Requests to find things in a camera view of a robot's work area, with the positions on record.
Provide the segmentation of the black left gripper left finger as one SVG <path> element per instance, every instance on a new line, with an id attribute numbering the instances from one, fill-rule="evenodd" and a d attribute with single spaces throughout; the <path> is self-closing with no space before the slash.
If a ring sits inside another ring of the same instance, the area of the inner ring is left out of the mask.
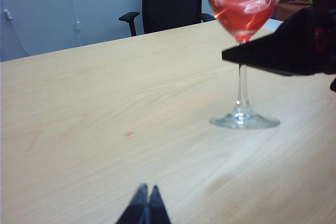
<path id="1" fill-rule="evenodd" d="M 142 183 L 138 186 L 129 204 L 116 223 L 146 223 L 145 207 L 147 200 L 148 186 Z"/>

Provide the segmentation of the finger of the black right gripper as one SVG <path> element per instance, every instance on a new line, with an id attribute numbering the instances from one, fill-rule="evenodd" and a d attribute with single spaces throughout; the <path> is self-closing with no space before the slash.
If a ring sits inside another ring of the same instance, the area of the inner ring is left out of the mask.
<path id="1" fill-rule="evenodd" d="M 282 76 L 322 73 L 314 38 L 316 19 L 321 14 L 315 9 L 302 9 L 273 34 L 224 50 L 222 59 Z"/>

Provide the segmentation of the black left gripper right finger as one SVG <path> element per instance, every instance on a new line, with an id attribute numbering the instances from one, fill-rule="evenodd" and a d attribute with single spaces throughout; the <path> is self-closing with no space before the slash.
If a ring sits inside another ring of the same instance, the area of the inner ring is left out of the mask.
<path id="1" fill-rule="evenodd" d="M 168 216 L 166 207 L 164 205 L 163 199 L 161 197 L 157 185 L 153 186 L 148 206 L 149 206 L 150 223 L 171 224 L 171 220 Z"/>

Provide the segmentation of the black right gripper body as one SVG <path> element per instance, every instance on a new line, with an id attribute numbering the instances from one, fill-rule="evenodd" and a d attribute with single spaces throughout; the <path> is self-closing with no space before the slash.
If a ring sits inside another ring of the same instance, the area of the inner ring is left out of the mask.
<path id="1" fill-rule="evenodd" d="M 335 9 L 317 17 L 314 38 L 319 72 L 335 74 Z"/>

